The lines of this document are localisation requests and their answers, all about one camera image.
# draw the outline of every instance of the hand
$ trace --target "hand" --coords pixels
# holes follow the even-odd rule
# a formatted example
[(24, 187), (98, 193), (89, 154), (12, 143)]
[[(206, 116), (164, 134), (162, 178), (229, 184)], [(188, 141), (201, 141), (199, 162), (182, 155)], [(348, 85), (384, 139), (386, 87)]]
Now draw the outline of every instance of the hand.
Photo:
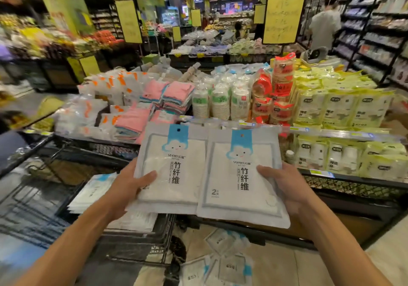
[(136, 199), (140, 189), (150, 185), (157, 177), (157, 172), (151, 171), (140, 179), (134, 178), (136, 163), (137, 158), (123, 168), (110, 189), (98, 200), (102, 207), (109, 208), (111, 220), (125, 215), (125, 208)]
[(275, 179), (285, 195), (284, 202), (289, 214), (298, 214), (301, 207), (319, 200), (295, 166), (282, 161), (282, 170), (261, 165), (257, 166), (257, 170), (264, 178)]

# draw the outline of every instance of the brand name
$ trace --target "brand name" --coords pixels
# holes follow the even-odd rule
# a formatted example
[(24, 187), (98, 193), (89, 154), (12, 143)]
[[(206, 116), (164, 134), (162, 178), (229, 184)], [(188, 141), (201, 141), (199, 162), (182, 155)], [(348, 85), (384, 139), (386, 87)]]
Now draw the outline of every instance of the brand name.
[(236, 162), (236, 161), (234, 160), (234, 164), (250, 165), (251, 163), (250, 163), (250, 162)]
[(184, 156), (181, 156), (181, 155), (175, 155), (175, 154), (169, 154), (169, 157), (174, 157), (174, 158), (184, 158)]

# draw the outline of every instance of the left hand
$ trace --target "left hand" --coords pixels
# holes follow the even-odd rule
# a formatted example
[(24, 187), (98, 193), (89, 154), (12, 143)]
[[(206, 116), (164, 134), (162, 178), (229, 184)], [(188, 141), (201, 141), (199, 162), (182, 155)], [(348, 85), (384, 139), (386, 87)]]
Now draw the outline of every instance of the left hand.
[(111, 220), (117, 220), (125, 215), (125, 208), (136, 199), (140, 189), (150, 185), (157, 177), (154, 170), (139, 179), (134, 178), (136, 163), (137, 158), (123, 168), (110, 189), (98, 200), (102, 207), (108, 208)]

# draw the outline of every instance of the white t-shirt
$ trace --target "white t-shirt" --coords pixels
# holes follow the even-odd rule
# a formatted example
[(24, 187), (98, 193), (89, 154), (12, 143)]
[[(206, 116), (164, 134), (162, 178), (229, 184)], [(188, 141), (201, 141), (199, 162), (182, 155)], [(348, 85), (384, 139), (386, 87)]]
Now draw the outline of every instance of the white t-shirt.
[(312, 30), (313, 34), (311, 49), (325, 46), (330, 50), (333, 44), (333, 35), (341, 29), (340, 13), (334, 10), (319, 12), (312, 18), (309, 29)]

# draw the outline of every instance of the person in white shirt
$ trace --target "person in white shirt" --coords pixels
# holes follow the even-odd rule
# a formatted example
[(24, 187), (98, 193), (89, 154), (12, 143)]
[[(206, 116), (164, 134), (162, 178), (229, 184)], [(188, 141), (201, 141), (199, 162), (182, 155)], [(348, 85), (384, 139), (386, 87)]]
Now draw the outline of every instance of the person in white shirt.
[(331, 50), (334, 34), (341, 29), (340, 13), (336, 10), (339, 0), (324, 0), (325, 9), (312, 18), (309, 33), (312, 34), (311, 50), (325, 46)]

